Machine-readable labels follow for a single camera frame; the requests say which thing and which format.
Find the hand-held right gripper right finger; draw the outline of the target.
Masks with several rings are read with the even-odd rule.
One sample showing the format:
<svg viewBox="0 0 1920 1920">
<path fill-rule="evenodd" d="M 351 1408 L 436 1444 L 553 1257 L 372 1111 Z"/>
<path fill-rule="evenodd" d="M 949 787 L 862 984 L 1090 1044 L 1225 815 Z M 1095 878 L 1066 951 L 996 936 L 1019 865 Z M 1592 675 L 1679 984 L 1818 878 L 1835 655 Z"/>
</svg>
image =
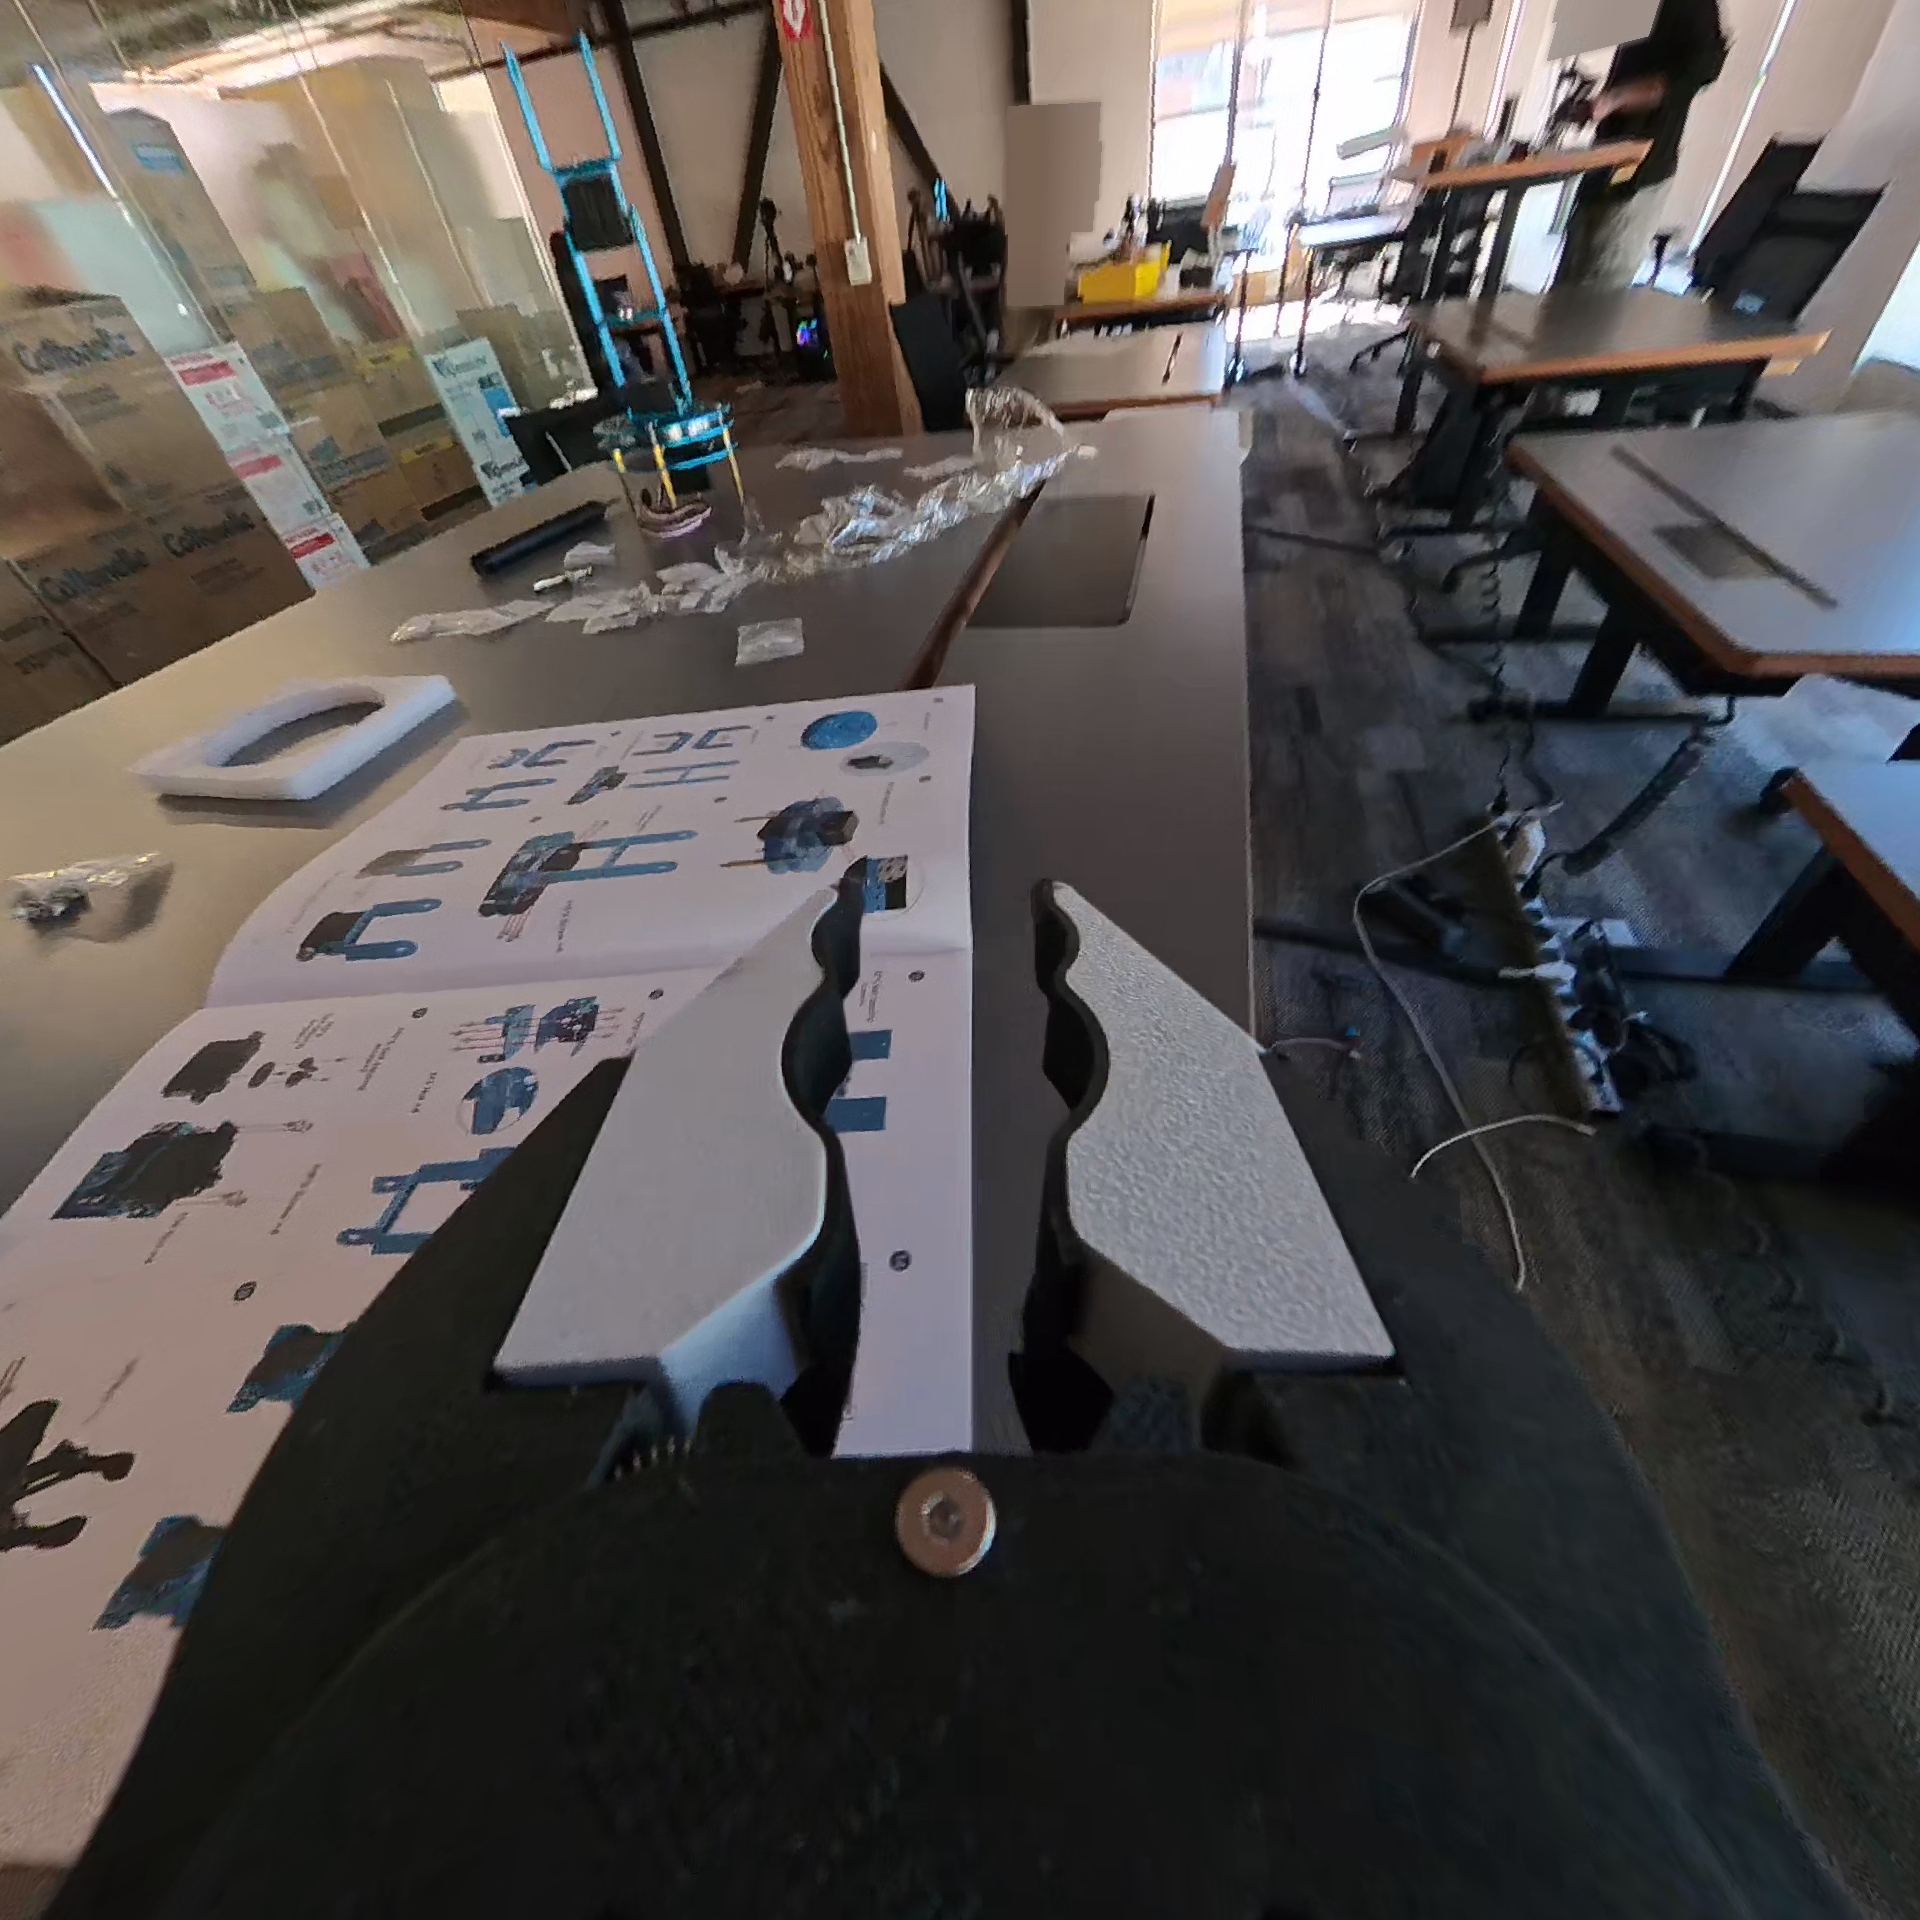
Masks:
<svg viewBox="0 0 1920 1920">
<path fill-rule="evenodd" d="M 1029 1448 L 1082 1453 L 1134 1386 L 1208 1430 L 1249 1381 L 1393 1375 L 1264 1044 L 1070 881 L 1032 936 L 1066 1113 L 1008 1356 Z"/>
</svg>

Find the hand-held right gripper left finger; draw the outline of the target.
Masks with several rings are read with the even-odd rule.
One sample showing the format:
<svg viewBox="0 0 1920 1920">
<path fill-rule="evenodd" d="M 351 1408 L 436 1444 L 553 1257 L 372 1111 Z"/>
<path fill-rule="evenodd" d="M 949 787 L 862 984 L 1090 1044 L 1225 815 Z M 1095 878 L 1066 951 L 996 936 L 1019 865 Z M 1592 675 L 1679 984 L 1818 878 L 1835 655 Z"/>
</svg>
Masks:
<svg viewBox="0 0 1920 1920">
<path fill-rule="evenodd" d="M 829 1106 L 850 1073 L 862 888 L 810 893 L 642 1039 L 492 1371 L 624 1384 L 671 1434 L 767 1386 L 829 1456 L 850 1396 L 862 1254 Z"/>
</svg>

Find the dark desk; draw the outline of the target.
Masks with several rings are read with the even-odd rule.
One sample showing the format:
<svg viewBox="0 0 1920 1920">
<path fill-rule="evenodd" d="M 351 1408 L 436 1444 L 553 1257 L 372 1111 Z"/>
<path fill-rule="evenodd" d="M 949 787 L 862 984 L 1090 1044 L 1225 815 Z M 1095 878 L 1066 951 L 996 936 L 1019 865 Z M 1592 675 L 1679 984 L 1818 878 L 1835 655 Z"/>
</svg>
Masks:
<svg viewBox="0 0 1920 1920">
<path fill-rule="evenodd" d="M 1073 542 L 1073 566 L 1136 566 L 1128 620 L 959 625 L 996 569 L 970 522 L 934 547 L 725 615 L 586 636 L 528 620 L 502 637 L 391 643 L 421 611 L 528 591 L 466 554 L 604 495 L 580 470 L 429 540 L 249 631 L 2 745 L 2 874 L 159 851 L 175 860 L 150 924 L 117 940 L 38 936 L 2 916 L 2 1203 L 48 1164 L 114 1083 L 205 1006 L 220 952 L 264 896 L 398 802 L 461 736 L 620 723 L 753 699 L 825 699 L 912 684 L 975 686 L 972 760 L 972 1409 L 906 1437 L 855 1414 L 855 1453 L 1022 1448 L 1006 1350 L 1035 1254 L 1043 1153 L 1058 1101 L 1043 1076 L 1029 888 L 1063 878 L 1193 990 L 1253 1023 L 1249 693 L 1239 455 L 1221 411 L 1172 409 L 1090 426 L 1098 455 L 1039 501 L 1151 493 L 1146 537 Z M 461 707 L 336 791 L 296 804 L 160 800 L 127 767 L 214 730 L 289 682 L 443 675 Z"/>
</svg>

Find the wood edged office desk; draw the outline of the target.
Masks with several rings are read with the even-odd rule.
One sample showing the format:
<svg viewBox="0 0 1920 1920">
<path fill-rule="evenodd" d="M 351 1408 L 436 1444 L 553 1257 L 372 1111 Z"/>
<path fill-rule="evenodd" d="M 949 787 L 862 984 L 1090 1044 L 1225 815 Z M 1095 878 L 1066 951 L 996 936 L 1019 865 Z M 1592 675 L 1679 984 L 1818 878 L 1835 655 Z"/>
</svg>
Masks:
<svg viewBox="0 0 1920 1920">
<path fill-rule="evenodd" d="M 1218 405 L 1225 392 L 1229 348 L 1222 323 L 1078 333 L 1019 354 L 992 387 L 1029 394 L 1058 421 Z"/>
<path fill-rule="evenodd" d="M 1809 677 L 1918 693 L 1918 417 L 1822 414 L 1719 426 L 1517 438 L 1541 563 L 1604 606 L 1573 690 L 1477 718 L 1693 723 L 1618 703 L 1637 655 L 1690 697 L 1781 697 Z"/>
<path fill-rule="evenodd" d="M 1918 763 L 1813 763 L 1781 780 L 1779 802 L 1815 831 L 1818 851 L 1723 984 L 1813 990 L 1815 960 L 1841 946 L 1918 1032 Z"/>
<path fill-rule="evenodd" d="M 1642 398 L 1725 401 L 1738 417 L 1770 368 L 1794 368 L 1826 341 L 1826 325 L 1646 287 L 1420 302 L 1397 430 L 1410 430 L 1424 377 L 1442 386 L 1442 405 L 1386 501 L 1467 525 L 1517 435 L 1618 426 Z"/>
</svg>

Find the wooden standing desk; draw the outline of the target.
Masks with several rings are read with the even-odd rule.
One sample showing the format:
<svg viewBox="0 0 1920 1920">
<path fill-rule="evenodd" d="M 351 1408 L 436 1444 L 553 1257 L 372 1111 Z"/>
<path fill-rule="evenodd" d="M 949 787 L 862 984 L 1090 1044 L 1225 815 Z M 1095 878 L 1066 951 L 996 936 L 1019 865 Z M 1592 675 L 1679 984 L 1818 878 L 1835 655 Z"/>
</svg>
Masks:
<svg viewBox="0 0 1920 1920">
<path fill-rule="evenodd" d="M 1452 164 L 1426 164 L 1418 169 L 1399 161 L 1386 169 L 1381 177 L 1391 185 L 1410 185 L 1418 198 L 1437 198 L 1440 203 L 1440 228 L 1435 240 L 1435 259 L 1420 279 L 1418 302 L 1440 302 L 1440 299 L 1496 299 L 1507 287 L 1507 263 L 1517 244 L 1521 198 L 1545 185 L 1566 185 L 1588 175 L 1601 175 L 1609 180 L 1627 180 L 1643 159 L 1649 153 L 1649 141 L 1601 141 L 1580 149 L 1547 149 L 1532 150 L 1525 159 L 1479 159 L 1479 161 L 1452 161 Z M 1467 279 L 1467 291 L 1452 291 L 1452 259 L 1455 259 L 1455 232 L 1463 230 L 1463 199 L 1473 193 L 1487 193 L 1499 199 L 1499 217 L 1494 219 L 1494 240 L 1482 244 L 1477 254 L 1477 265 Z"/>
</svg>

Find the printed instruction booklet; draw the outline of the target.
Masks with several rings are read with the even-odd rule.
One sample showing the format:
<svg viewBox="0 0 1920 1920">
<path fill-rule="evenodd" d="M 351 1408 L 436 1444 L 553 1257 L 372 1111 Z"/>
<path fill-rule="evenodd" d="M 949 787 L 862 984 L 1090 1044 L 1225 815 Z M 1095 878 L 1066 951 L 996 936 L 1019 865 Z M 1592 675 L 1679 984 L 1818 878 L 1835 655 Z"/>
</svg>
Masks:
<svg viewBox="0 0 1920 1920">
<path fill-rule="evenodd" d="M 862 883 L 839 1453 L 965 1448 L 972 686 L 473 736 L 289 878 L 2 1217 L 2 1874 L 81 1852 L 351 1320 L 589 1070 Z"/>
</svg>

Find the power strip with plugs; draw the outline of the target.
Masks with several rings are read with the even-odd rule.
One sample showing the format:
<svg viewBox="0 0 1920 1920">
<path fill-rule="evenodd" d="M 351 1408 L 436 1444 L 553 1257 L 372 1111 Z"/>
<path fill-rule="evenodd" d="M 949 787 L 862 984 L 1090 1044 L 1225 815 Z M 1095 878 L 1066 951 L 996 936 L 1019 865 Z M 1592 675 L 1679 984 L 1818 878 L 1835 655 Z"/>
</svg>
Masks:
<svg viewBox="0 0 1920 1920">
<path fill-rule="evenodd" d="M 1601 919 L 1556 915 L 1545 896 L 1545 809 L 1487 812 L 1494 915 L 1501 928 L 1501 980 L 1525 987 L 1547 1030 L 1556 1086 L 1585 1122 L 1624 1118 L 1643 1089 L 1649 1030 L 1618 970 Z"/>
</svg>

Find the small zip bag with screws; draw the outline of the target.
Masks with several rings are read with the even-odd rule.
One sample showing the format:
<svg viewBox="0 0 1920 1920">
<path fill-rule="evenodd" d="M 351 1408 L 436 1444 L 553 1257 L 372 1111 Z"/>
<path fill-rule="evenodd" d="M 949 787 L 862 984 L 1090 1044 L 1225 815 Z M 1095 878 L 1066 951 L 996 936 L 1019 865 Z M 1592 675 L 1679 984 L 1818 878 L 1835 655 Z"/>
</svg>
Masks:
<svg viewBox="0 0 1920 1920">
<path fill-rule="evenodd" d="M 150 924 L 171 881 L 175 860 L 167 854 L 104 854 L 10 874 L 2 906 L 47 940 L 117 940 Z"/>
</svg>

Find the black cylindrical tool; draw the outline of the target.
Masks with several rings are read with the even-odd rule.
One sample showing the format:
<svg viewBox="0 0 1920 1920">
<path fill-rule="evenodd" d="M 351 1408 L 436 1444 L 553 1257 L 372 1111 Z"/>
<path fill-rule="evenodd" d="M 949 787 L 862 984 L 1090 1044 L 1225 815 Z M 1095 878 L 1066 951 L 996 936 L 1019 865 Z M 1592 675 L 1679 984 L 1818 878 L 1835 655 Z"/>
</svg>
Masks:
<svg viewBox="0 0 1920 1920">
<path fill-rule="evenodd" d="M 526 525 L 526 528 L 519 528 L 492 547 L 479 547 L 466 563 L 471 563 L 473 574 L 496 580 L 515 566 L 553 554 L 589 531 L 598 531 L 604 522 L 607 522 L 607 502 L 586 501 L 583 505 L 571 505 L 560 517 L 538 519 L 538 522 L 532 522 L 532 525 Z"/>
</svg>

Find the crumpled clear plastic wrap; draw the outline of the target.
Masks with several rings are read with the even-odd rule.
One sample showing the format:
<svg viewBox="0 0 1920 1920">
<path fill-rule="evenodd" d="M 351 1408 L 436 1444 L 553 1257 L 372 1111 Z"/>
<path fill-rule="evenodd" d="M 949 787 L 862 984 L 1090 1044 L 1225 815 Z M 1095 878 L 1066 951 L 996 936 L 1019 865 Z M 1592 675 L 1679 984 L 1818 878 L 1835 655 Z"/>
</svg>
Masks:
<svg viewBox="0 0 1920 1920">
<path fill-rule="evenodd" d="M 717 542 L 725 588 L 791 586 L 900 559 L 948 531 L 1029 502 L 1095 445 L 1019 386 L 963 392 L 970 447 L 940 461 L 906 461 L 905 445 L 791 445 L 776 470 L 825 472 L 829 493 L 798 519 L 744 508 L 744 531 Z"/>
</svg>

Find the stack of cardboard boxes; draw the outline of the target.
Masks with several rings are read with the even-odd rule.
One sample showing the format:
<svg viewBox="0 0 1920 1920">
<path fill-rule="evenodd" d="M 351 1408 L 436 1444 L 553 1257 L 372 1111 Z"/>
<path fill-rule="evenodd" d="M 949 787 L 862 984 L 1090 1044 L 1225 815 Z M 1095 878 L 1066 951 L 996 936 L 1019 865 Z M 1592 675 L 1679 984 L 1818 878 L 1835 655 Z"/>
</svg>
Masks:
<svg viewBox="0 0 1920 1920">
<path fill-rule="evenodd" d="M 433 14 L 240 16 L 2 4 L 2 744 L 523 486 L 485 82 Z"/>
</svg>

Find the black office chair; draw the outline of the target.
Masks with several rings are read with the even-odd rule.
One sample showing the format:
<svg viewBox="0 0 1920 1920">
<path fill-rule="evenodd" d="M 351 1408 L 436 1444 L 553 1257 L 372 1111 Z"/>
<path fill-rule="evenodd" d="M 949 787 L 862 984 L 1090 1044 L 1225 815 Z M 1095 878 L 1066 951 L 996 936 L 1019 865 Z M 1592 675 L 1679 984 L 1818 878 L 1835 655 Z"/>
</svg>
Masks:
<svg viewBox="0 0 1920 1920">
<path fill-rule="evenodd" d="M 1794 323 L 1869 228 L 1884 187 L 1806 187 L 1818 141 L 1764 141 L 1693 249 L 1690 291 Z"/>
</svg>

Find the white foam frame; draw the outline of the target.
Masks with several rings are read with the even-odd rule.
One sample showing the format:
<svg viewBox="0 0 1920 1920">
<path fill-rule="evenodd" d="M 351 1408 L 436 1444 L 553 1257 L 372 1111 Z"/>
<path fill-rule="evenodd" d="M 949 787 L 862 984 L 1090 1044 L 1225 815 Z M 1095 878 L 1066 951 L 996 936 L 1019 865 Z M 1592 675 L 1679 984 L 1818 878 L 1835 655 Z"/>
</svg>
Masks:
<svg viewBox="0 0 1920 1920">
<path fill-rule="evenodd" d="M 289 682 L 214 730 L 148 753 L 127 771 L 148 791 L 167 800 L 308 802 L 416 734 L 455 699 L 455 686 L 443 677 Z M 362 707 L 351 728 L 308 736 L 294 753 L 248 756 L 266 736 L 345 707 Z"/>
</svg>

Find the wooden support post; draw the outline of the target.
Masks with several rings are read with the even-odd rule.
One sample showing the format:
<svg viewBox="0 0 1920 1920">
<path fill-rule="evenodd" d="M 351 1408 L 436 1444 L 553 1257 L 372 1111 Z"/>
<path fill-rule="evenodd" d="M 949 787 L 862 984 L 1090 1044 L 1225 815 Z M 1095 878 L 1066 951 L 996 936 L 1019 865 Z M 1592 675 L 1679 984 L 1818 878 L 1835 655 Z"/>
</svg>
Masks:
<svg viewBox="0 0 1920 1920">
<path fill-rule="evenodd" d="M 807 43 L 785 43 L 776 20 L 773 31 L 846 423 L 850 438 L 915 438 L 921 405 L 893 336 L 906 291 L 873 5 L 820 4 Z M 873 282 L 862 290 L 843 263 L 850 232 L 872 248 Z"/>
</svg>

